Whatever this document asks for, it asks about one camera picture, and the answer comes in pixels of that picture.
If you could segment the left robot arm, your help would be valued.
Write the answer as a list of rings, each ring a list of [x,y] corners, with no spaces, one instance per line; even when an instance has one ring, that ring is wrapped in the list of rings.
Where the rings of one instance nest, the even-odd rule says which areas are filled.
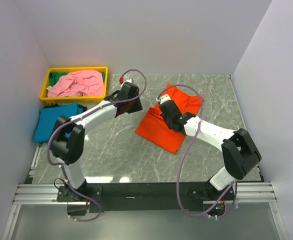
[[[48,142],[48,150],[56,158],[54,164],[62,169],[68,194],[73,200],[90,197],[90,189],[79,162],[84,151],[85,135],[98,125],[125,113],[143,109],[140,90],[130,81],[121,84],[120,90],[107,96],[97,106],[71,117],[60,116]]]

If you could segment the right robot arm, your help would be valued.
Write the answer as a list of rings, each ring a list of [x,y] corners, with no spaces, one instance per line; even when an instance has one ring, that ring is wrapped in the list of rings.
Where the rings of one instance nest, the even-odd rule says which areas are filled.
[[[262,160],[251,135],[244,128],[226,129],[204,121],[193,113],[183,114],[168,95],[160,98],[159,109],[160,116],[170,130],[202,140],[222,152],[224,166],[201,190],[196,190],[194,196],[203,200],[218,199],[229,184],[242,180]]]

